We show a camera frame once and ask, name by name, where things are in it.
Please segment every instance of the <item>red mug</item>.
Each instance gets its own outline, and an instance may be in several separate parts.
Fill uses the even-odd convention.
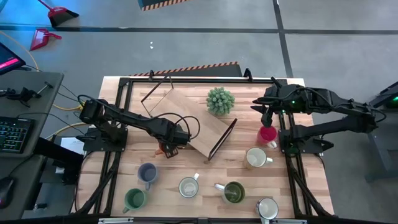
[[[275,149],[277,147],[275,142],[277,136],[278,130],[276,130],[275,127],[271,126],[267,128],[263,126],[257,133],[257,142],[262,145],[266,144],[268,147]]]

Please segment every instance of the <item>mug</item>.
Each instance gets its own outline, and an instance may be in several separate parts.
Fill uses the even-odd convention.
[[[147,202],[146,194],[140,189],[131,189],[124,196],[123,213],[130,210],[138,210],[142,208]]]
[[[261,145],[266,144],[268,147],[275,149],[277,147],[275,142],[277,136],[278,130],[276,130],[275,127],[271,126],[267,128],[263,126],[257,133],[257,142]]]
[[[151,163],[145,163],[138,168],[138,179],[145,183],[145,189],[149,190],[150,185],[157,179],[156,166]]]
[[[253,147],[246,152],[243,164],[248,169],[262,167],[264,164],[273,162],[274,160],[267,157],[266,152],[259,147]]]
[[[180,194],[186,198],[194,197],[199,191],[198,184],[199,174],[195,174],[193,177],[186,177],[181,180],[178,189],[180,190]]]
[[[278,215],[278,204],[272,198],[260,199],[256,204],[256,212],[259,214],[262,224],[269,224],[269,220]]]
[[[244,198],[244,188],[236,181],[232,181],[225,186],[216,184],[215,187],[223,192],[223,200],[227,203],[239,203]]]

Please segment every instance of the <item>yellow cable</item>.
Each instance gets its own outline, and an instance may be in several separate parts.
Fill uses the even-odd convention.
[[[5,34],[3,31],[0,31],[0,34],[6,36],[8,39],[14,41],[17,45],[19,45],[22,49],[24,49],[26,51],[26,53],[29,54],[29,56],[32,58],[33,63],[35,63],[36,69],[39,69],[39,66],[37,66],[36,60],[35,58],[33,58],[33,55],[22,45],[20,44],[16,39],[10,37],[9,35]]]
[[[33,63],[35,63],[37,71],[39,71],[39,66],[37,66],[35,58],[33,57],[33,55],[22,44],[20,44],[16,39],[14,39],[14,38],[10,37],[9,35],[5,34],[3,31],[0,31],[0,34],[4,35],[8,39],[14,41],[17,45],[19,45],[22,49],[24,49],[26,51],[26,53],[28,53],[29,56],[32,58]],[[58,108],[58,109],[60,109],[60,110],[64,110],[64,111],[82,110],[81,106],[77,106],[76,108],[62,108],[62,107],[57,106],[55,104],[53,104],[53,106]]]
[[[61,128],[61,129],[59,129],[58,131],[54,132],[54,133],[53,133],[52,135],[50,135],[49,137],[47,137],[46,140],[51,139],[54,135],[57,135],[57,134],[61,133],[62,131],[66,130],[66,129],[68,129],[68,128],[76,127],[76,126],[83,126],[83,125],[88,125],[88,124],[83,123],[83,122],[80,122],[80,123],[76,123],[76,124],[71,124],[70,126],[65,126],[65,127]]]

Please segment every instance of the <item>keyboard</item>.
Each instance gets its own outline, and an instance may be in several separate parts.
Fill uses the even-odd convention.
[[[34,121],[0,116],[0,152],[22,153]]]

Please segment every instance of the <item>green succulent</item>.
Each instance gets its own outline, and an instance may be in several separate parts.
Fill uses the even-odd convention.
[[[207,107],[211,114],[226,115],[234,107],[235,97],[230,91],[225,90],[224,87],[210,90],[207,96]]]

